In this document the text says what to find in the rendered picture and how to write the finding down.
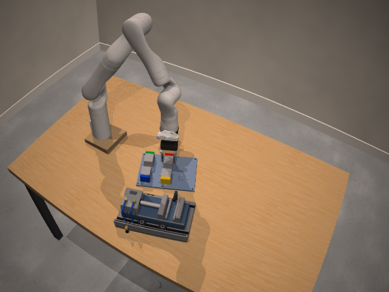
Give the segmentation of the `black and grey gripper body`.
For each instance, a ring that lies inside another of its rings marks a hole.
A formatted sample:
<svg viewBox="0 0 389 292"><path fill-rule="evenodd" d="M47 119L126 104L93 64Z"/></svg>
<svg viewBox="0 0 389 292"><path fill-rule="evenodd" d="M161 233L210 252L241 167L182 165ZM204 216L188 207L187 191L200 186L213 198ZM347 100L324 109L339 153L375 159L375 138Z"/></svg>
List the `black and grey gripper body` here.
<svg viewBox="0 0 389 292"><path fill-rule="evenodd" d="M177 151L178 147L178 120L176 123L172 125L164 124L160 120L160 132L157 133L157 139L161 140L160 142L160 149L161 150L170 150L170 151Z"/></svg>

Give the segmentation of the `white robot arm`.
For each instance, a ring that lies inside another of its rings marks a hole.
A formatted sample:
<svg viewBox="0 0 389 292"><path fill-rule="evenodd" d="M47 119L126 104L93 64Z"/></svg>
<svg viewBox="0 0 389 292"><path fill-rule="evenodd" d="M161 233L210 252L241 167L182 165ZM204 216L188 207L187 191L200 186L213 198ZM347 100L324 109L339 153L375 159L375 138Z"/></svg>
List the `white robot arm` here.
<svg viewBox="0 0 389 292"><path fill-rule="evenodd" d="M153 20L146 13L138 13L127 19L122 26L123 34L106 50L92 75L82 86L81 93L88 100L92 135L97 140L105 140L111 135L106 106L106 82L119 70L133 49L154 85L164 87L157 98L161 121L172 125L178 120L178 110L174 104L181 97L181 89L169 75L162 59L146 42L145 35L152 26Z"/></svg>

